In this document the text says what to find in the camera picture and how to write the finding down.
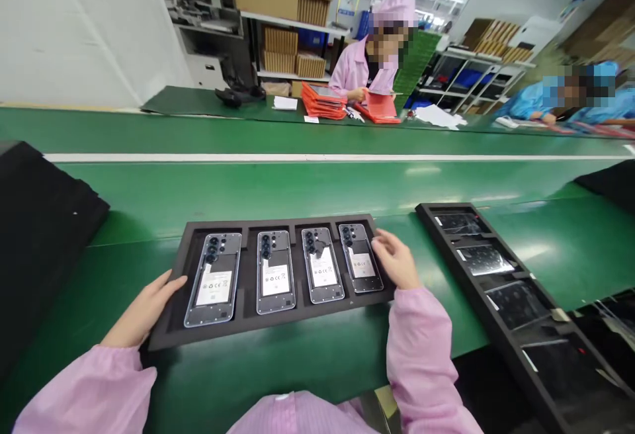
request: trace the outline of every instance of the woman's right hand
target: woman's right hand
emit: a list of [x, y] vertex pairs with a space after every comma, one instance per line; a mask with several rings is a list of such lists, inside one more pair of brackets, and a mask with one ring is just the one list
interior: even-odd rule
[[347, 92], [346, 96], [349, 99], [349, 101], [362, 102], [366, 99], [366, 91], [367, 91], [366, 87], [359, 87], [359, 88], [356, 88], [355, 90], [351, 90]]
[[390, 280], [402, 290], [422, 287], [408, 246], [388, 231], [377, 229], [377, 232], [379, 236], [373, 238], [370, 244]]

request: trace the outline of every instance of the black phone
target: black phone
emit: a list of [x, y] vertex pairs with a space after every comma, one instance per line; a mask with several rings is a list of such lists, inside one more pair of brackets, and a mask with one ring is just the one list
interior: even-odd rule
[[240, 242], [240, 234], [205, 237], [183, 322], [186, 328], [228, 322], [233, 318]]
[[370, 240], [362, 224], [342, 224], [339, 227], [346, 264], [355, 293], [384, 290], [377, 261], [372, 253]]
[[266, 315], [296, 306], [291, 245], [287, 231], [258, 234], [256, 313]]
[[344, 298], [331, 232], [327, 228], [302, 230], [302, 247], [311, 303], [319, 304]]

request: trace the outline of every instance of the hand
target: hand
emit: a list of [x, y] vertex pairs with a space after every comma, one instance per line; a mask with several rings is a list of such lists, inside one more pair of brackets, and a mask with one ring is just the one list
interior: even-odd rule
[[556, 115], [547, 113], [546, 115], [542, 117], [542, 122], [547, 124], [555, 124], [556, 119], [557, 119]]
[[366, 99], [367, 91], [368, 89], [366, 87], [359, 87], [359, 88], [356, 88], [355, 90], [349, 91], [346, 94], [346, 96], [350, 101], [352, 100], [352, 101], [362, 102]]
[[422, 287], [408, 246], [390, 232], [381, 229], [377, 229], [377, 232], [379, 236], [373, 238], [370, 244], [390, 280], [402, 290]]
[[187, 277], [183, 275], [166, 284], [171, 273], [172, 270], [168, 270], [144, 287], [110, 329], [101, 346], [132, 348], [143, 343], [172, 294], [187, 282]]

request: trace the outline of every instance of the white stripe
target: white stripe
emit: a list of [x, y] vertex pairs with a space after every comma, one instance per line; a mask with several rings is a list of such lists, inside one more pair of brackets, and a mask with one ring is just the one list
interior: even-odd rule
[[249, 153], [48, 153], [52, 163], [374, 163], [383, 161], [623, 161], [635, 155], [368, 155], [368, 154], [249, 154]]

